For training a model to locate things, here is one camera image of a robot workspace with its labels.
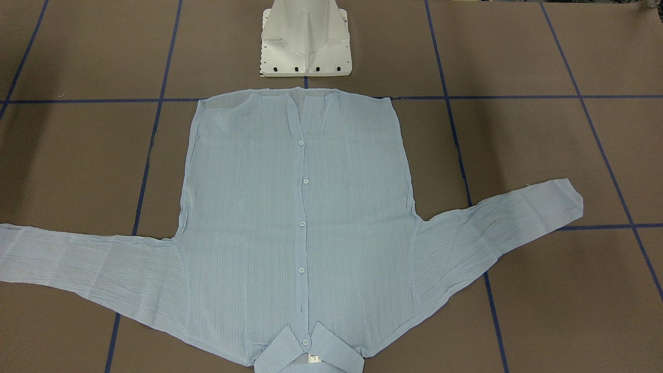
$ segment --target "button-up shirt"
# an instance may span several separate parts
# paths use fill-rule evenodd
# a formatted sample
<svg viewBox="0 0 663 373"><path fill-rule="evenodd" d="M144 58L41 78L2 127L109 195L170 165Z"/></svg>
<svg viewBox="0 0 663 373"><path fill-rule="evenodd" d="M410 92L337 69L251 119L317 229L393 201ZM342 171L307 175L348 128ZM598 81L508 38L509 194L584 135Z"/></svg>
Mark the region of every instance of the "button-up shirt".
<svg viewBox="0 0 663 373"><path fill-rule="evenodd" d="M0 279L76 292L258 373L359 373L583 205L561 179L424 221L391 101L295 88L199 102L181 208L163 240L0 224Z"/></svg>

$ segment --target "shirt tag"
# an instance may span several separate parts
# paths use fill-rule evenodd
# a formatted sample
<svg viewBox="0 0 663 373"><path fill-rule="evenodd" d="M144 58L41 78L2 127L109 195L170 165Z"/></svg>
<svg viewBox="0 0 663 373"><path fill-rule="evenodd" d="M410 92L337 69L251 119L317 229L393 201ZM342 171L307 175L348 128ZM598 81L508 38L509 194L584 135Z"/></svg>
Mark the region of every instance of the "shirt tag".
<svg viewBox="0 0 663 373"><path fill-rule="evenodd" d="M308 354L308 362L321 362L320 357L318 355L311 355Z"/></svg>

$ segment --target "shirt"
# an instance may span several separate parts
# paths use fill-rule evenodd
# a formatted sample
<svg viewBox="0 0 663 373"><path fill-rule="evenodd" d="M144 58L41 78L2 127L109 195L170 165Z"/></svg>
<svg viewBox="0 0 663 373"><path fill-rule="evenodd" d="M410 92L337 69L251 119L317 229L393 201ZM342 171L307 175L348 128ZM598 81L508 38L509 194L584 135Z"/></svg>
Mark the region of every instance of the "shirt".
<svg viewBox="0 0 663 373"><path fill-rule="evenodd" d="M329 89L200 101L184 173L173 238L2 224L0 279L73 291L257 373L359 373L583 212L560 179L423 221L391 101Z"/></svg>

